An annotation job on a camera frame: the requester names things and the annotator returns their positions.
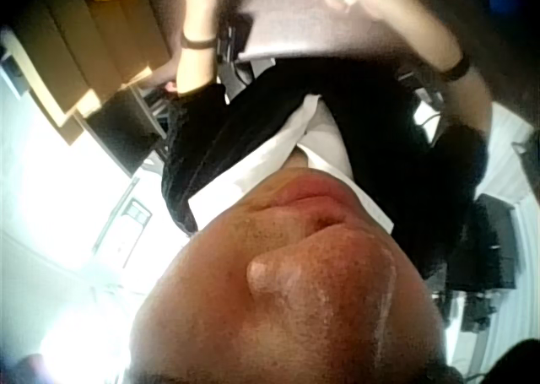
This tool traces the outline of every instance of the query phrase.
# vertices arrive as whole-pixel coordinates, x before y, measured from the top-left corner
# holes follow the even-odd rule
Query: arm
[[[457,38],[419,0],[359,0],[393,28],[418,55],[440,73],[462,59]],[[441,125],[461,123],[489,137],[491,94],[480,73],[471,68],[445,90],[447,113]]]
[[[184,36],[191,42],[210,42],[218,34],[219,0],[186,0]],[[182,47],[176,83],[178,93],[186,95],[213,84],[217,63],[215,47],[189,49]]]

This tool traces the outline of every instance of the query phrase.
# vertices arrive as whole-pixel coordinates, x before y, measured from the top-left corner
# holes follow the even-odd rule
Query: cheek
[[[335,225],[254,259],[247,278],[263,323],[281,331],[281,349],[343,375],[337,380],[374,374],[395,280],[375,235]]]

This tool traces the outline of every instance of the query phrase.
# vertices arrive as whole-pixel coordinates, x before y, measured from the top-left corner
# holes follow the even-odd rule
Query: black wristband
[[[184,35],[184,31],[181,33],[180,43],[182,48],[193,49],[195,51],[203,51],[205,49],[211,49],[218,46],[218,38],[214,38],[210,41],[190,41]]]
[[[463,53],[463,58],[452,69],[440,74],[445,82],[455,82],[467,74],[471,68],[471,61],[466,53]]]

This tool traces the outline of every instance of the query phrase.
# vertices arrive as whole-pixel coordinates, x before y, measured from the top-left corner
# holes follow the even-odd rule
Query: lips
[[[282,187],[275,195],[275,203],[278,206],[288,206],[314,197],[329,197],[356,214],[365,212],[358,197],[347,185],[316,170],[295,177]]]

